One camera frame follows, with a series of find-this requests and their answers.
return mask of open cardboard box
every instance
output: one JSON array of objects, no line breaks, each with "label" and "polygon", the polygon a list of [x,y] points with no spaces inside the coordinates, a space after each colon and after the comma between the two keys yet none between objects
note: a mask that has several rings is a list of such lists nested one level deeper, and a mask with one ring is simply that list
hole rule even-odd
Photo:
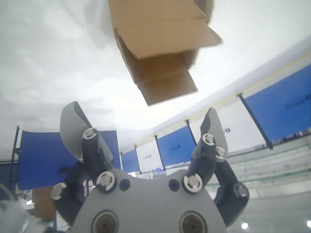
[{"label": "open cardboard box", "polygon": [[53,187],[32,190],[32,201],[35,204],[35,216],[44,221],[55,219],[55,206],[51,199]]},{"label": "open cardboard box", "polygon": [[200,47],[217,45],[221,38],[194,1],[108,3],[118,47],[149,106],[197,91],[188,69]]}]

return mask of blue panel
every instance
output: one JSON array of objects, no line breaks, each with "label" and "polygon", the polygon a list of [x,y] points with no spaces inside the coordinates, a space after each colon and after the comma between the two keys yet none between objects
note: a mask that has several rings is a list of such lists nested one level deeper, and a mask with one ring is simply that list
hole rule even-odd
[{"label": "blue panel", "polygon": [[187,126],[159,138],[158,145],[163,166],[190,161],[195,148]]},{"label": "blue panel", "polygon": [[105,140],[108,148],[113,155],[114,167],[121,169],[117,131],[100,131],[100,135]]},{"label": "blue panel", "polygon": [[122,154],[123,171],[125,172],[138,172],[138,160],[136,150]]},{"label": "blue panel", "polygon": [[245,99],[270,141],[311,127],[311,65]]},{"label": "blue panel", "polygon": [[[113,163],[120,168],[116,131],[100,132],[113,154]],[[28,190],[62,182],[66,174],[59,168],[70,167],[77,160],[66,149],[59,132],[37,133],[23,131],[18,162],[18,187]]]}]

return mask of cable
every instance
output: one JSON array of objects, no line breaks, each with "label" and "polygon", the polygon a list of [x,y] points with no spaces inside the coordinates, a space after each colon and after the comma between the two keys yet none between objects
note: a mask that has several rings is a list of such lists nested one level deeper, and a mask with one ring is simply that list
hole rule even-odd
[{"label": "cable", "polygon": [[4,186],[2,183],[0,183],[0,188],[3,189],[3,191],[9,196],[10,200],[12,202],[15,202],[16,199],[14,197],[14,195],[7,189],[6,186]]}]

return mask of screw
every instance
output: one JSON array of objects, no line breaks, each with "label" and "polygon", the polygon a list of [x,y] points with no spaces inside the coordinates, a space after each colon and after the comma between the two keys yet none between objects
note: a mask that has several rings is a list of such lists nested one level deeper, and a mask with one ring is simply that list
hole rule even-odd
[{"label": "screw", "polygon": [[224,156],[225,156],[225,153],[226,153],[225,149],[223,149],[222,147],[216,147],[216,151],[217,151],[216,157],[218,159],[224,159]]},{"label": "screw", "polygon": [[199,186],[199,180],[194,175],[190,176],[188,179],[188,186],[190,188],[196,188]]},{"label": "screw", "polygon": [[83,133],[83,138],[88,140],[88,139],[92,139],[96,136],[96,132],[94,132],[94,128],[88,128],[84,131]]},{"label": "screw", "polygon": [[198,193],[203,187],[202,179],[197,173],[191,175],[190,177],[185,175],[183,177],[182,183],[184,189],[190,193]]},{"label": "screw", "polygon": [[109,191],[114,186],[116,179],[112,172],[105,171],[99,174],[96,180],[96,185],[102,186],[105,191]]},{"label": "screw", "polygon": [[66,183],[61,182],[56,184],[51,192],[51,197],[53,200],[61,199],[61,195],[63,194],[64,189],[67,187]]},{"label": "screw", "polygon": [[214,137],[212,134],[206,133],[203,134],[202,140],[207,144],[207,145],[214,145]]},{"label": "screw", "polygon": [[107,187],[111,181],[112,181],[112,178],[108,174],[103,175],[100,179],[100,185],[102,187]]},{"label": "screw", "polygon": [[238,193],[240,194],[241,197],[246,197],[247,196],[247,191],[243,186],[238,187]]}]

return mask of ceiling light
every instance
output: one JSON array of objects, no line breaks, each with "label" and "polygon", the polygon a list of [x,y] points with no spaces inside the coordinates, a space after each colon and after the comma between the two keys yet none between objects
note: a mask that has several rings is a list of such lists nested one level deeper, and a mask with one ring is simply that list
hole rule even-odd
[{"label": "ceiling light", "polygon": [[249,227],[249,225],[246,223],[246,222],[244,222],[244,223],[242,223],[242,229],[247,229]]}]

